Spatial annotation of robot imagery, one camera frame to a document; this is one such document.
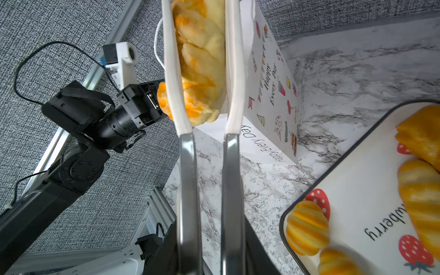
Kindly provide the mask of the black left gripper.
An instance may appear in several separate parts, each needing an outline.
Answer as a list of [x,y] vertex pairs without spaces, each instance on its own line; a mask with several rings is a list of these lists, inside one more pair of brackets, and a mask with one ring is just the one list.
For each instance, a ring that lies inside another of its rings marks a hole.
[[140,131],[164,119],[157,92],[160,81],[130,84],[118,94],[120,107],[116,109],[116,118],[126,131]]

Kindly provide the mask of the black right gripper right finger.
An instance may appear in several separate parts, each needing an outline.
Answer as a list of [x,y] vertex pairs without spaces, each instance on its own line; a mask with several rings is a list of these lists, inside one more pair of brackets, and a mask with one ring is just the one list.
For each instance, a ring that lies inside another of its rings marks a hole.
[[246,275],[280,275],[247,218],[245,218],[245,260]]

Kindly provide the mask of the white and steel tongs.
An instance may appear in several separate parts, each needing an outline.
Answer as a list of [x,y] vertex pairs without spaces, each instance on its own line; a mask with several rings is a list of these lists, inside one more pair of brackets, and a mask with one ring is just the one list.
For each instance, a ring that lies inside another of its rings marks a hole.
[[170,1],[162,2],[164,70],[167,99],[180,143],[180,186],[176,195],[176,238],[178,272],[201,275],[203,203],[200,199],[196,143],[217,146],[223,153],[222,185],[217,196],[221,206],[220,272],[243,275],[246,272],[246,233],[244,187],[240,170],[239,138],[246,95],[246,65],[240,4],[225,3],[227,105],[220,119],[193,127],[184,104],[181,64]]

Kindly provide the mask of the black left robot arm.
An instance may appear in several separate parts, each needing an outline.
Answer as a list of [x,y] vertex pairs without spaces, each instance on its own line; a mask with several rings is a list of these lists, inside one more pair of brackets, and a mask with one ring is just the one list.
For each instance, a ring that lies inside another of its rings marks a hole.
[[66,130],[77,144],[61,154],[35,184],[13,198],[1,214],[1,273],[5,274],[46,228],[100,178],[110,151],[131,148],[146,127],[164,118],[160,82],[130,84],[117,97],[73,81],[42,106],[42,113]]

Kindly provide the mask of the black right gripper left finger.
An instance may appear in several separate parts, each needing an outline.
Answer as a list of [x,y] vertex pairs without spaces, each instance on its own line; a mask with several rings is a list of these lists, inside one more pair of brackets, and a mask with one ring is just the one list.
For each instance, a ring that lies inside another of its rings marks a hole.
[[144,265],[144,275],[177,275],[178,249],[176,222],[174,222],[165,237],[163,244]]

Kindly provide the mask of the pale braided bread roll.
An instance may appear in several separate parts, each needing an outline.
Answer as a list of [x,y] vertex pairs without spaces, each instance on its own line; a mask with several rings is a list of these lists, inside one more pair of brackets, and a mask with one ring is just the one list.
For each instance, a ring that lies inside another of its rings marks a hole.
[[224,1],[170,3],[186,113],[193,127],[214,122],[226,99]]

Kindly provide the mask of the white paper gift bag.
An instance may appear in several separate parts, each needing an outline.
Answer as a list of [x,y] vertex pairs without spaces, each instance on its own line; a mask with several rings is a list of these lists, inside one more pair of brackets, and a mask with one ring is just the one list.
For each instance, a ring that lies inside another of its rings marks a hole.
[[[246,65],[241,154],[256,163],[293,164],[297,160],[296,82],[256,1],[239,1]],[[166,82],[157,92],[161,110],[173,119]]]

